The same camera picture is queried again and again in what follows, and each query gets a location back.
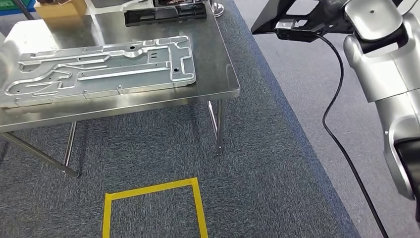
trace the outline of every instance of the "black mount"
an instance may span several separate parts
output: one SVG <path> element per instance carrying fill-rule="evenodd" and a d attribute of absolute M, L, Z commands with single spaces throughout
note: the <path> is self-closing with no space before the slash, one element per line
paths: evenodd
<path fill-rule="evenodd" d="M 352 34 L 353 26 L 345 18 L 344 11 L 331 8 L 330 1 L 319 0 L 316 7 L 307 15 L 288 15 L 287 11 L 297 0 L 269 0 L 264 10 L 251 28 L 253 34 L 275 33 L 281 40 L 312 42 L 315 34 L 327 33 Z M 402 0 L 393 0 L 398 6 Z M 276 28 L 279 21 L 307 21 L 303 26 L 291 29 Z"/>

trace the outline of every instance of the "carpet floor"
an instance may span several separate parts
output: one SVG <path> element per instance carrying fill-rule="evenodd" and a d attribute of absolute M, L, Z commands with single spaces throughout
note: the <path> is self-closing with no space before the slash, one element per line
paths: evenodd
<path fill-rule="evenodd" d="M 241 84 L 224 154 L 204 104 L 78 123 L 78 179 L 0 141 L 0 237 L 100 237 L 106 192 L 197 177 L 209 237 L 359 237 L 232 0 L 218 20 Z M 16 131 L 63 158 L 69 124 Z M 198 237 L 188 187 L 112 203 L 112 237 Z"/>

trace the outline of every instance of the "black device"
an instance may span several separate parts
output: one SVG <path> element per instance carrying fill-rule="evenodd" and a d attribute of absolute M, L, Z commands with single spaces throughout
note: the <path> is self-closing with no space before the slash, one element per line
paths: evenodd
<path fill-rule="evenodd" d="M 129 10 L 124 13 L 125 26 L 136 26 L 168 21 L 206 18 L 204 1 L 154 0 L 153 8 Z"/>

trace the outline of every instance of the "stainless steel table top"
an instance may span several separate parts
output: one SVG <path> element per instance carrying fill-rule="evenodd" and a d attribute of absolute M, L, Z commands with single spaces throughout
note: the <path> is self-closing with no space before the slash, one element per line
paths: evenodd
<path fill-rule="evenodd" d="M 163 107 L 229 99 L 239 95 L 217 22 L 207 5 L 207 19 L 125 27 L 122 12 L 17 23 L 0 47 L 0 83 L 21 53 L 100 46 L 187 35 L 191 39 L 196 83 L 179 88 L 74 102 L 0 109 L 0 132 L 108 117 Z"/>

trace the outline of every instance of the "metal table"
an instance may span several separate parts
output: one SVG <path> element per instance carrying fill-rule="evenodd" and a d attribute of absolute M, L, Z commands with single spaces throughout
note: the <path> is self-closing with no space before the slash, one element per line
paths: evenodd
<path fill-rule="evenodd" d="M 76 122 L 164 107 L 207 102 L 216 136 L 216 153 L 222 153 L 225 99 L 237 97 L 240 86 L 231 65 L 217 22 L 207 3 L 207 19 L 125 27 L 122 12 L 47 21 L 18 22 L 0 48 L 0 82 L 7 78 L 21 53 L 100 46 L 187 35 L 192 42 L 196 83 L 180 88 L 124 94 L 82 101 L 0 109 L 0 136 L 72 177 L 79 173 L 68 167 Z M 211 102 L 217 100 L 217 119 Z M 51 158 L 10 131 L 73 122 L 64 164 Z"/>

